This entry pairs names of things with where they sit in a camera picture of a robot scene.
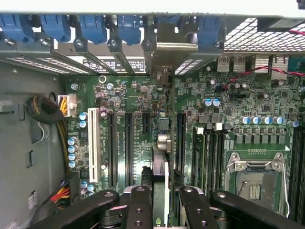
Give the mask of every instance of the capacitor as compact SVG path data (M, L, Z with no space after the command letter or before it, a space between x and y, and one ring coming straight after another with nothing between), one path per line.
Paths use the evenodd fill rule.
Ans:
M219 99L212 99L213 106L220 106L220 100Z
M284 81L276 80L276 81L272 82L271 87L276 88L276 87L280 87L280 86L283 86L283 85L284 85Z
M300 123L298 121L288 121L287 124L291 127L298 127Z
M80 128L85 128L87 126L87 121L80 121Z
M72 146L72 145L77 145L77 143L78 143L78 140L77 140L76 137L70 137L70 138L68 139L68 145L70 145L70 146Z
M101 169L105 170L107 168L107 166L108 166L108 159L105 159L101 165Z
M271 123L271 118L270 117L262 117L261 119L263 124L270 124Z
M210 85L215 85L215 83L216 83L216 80L215 80L215 79L211 79L211 80L210 80Z
M79 115L79 118L81 120L86 120L88 118L88 113L87 112L81 112Z
M77 146L76 145L74 145L74 146L69 146L68 147L68 152L70 153L70 154L73 154L73 153L75 153L76 151L77 151Z
M102 92L97 92L97 93L95 93L95 98L101 99L101 98L103 98L103 97L104 97L104 94L103 94Z
M202 103L205 105L205 106L211 106L212 105L212 100L211 99L204 99L202 101Z
M107 115L106 112L102 112L102 113L101 113L101 118L102 118L102 119L105 120L105 119L107 119L107 117L108 117L108 115Z
M89 180L83 180L81 182L81 188L87 188L88 187L88 184L89 184Z
M87 187L87 190L89 192L94 192L94 190L96 189L96 184L95 183L90 183Z
M68 155L68 159L69 159L70 161L74 161L75 159L77 159L77 154L76 154L76 153L74 153L74 154L69 154L69 155Z
M69 161L69 167L70 168L75 168L78 165L78 161L74 160L74 161Z
M283 119L282 117L275 116L275 117L272 119L272 122L273 122L274 124L279 124L279 125L281 125L281 124L283 124L284 119Z
M256 116L252 116L252 117L250 117L250 122L252 124L258 124L259 123L259 118L256 117Z
M100 106L100 112L108 112L108 109L105 106Z
M242 124L248 124L249 123L249 118L248 117L245 117L245 116L241 116L239 118L239 121L242 123Z
M257 96L257 99L258 99L258 100L263 100L263 99L267 99L267 98L269 98L269 95L268 95L268 94L259 94L259 95Z

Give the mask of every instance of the cable bundle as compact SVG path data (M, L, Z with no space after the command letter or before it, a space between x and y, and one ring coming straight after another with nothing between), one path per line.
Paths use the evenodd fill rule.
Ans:
M48 125L56 124L63 150L65 169L66 172L68 172L68 129L62 111L53 101L44 96L32 96L27 101L27 111L30 116L38 122Z

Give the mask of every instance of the white pci slot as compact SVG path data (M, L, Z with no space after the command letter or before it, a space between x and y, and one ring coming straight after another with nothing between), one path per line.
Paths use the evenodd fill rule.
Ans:
M99 109L88 109L89 181L99 182L101 177L101 144Z

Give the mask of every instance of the screw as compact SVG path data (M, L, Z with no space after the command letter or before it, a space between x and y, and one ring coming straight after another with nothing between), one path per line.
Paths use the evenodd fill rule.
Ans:
M184 190L187 191L187 192L192 192L193 191L191 187L185 187Z
M71 84L71 89L76 91L78 89L78 85L76 83Z
M218 192L217 195L218 195L220 198L225 198L225 193Z
M13 46L15 44L15 41L11 38L5 38L4 41L9 46Z
M112 83L108 83L106 88L107 88L108 91L113 90L113 84Z
M46 38L41 38L40 43L41 43L42 46L51 46L51 41L49 39L46 39Z
M105 197L112 197L113 194L112 194L111 192L107 192L104 196L105 196Z
M115 41L115 39L112 39L112 40L110 41L110 43L111 43L112 46L116 46L116 41Z
M142 187L138 187L138 188L137 188L137 191L138 191L138 192L143 192L143 191L145 191L145 189L142 188Z
M82 47L82 46L83 46L83 42L82 42L81 39L77 39L77 40L75 41L75 44L76 44L78 47Z
M214 46L215 46L215 48L219 48L219 47L220 47L220 42L216 42L216 43L214 44Z

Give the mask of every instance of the screw hole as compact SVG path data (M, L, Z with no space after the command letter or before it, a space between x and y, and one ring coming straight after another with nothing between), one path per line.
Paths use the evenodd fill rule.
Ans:
M141 226L143 223L142 223L141 221L138 220L138 221L136 221L134 224L135 224L136 226L139 227L139 226Z

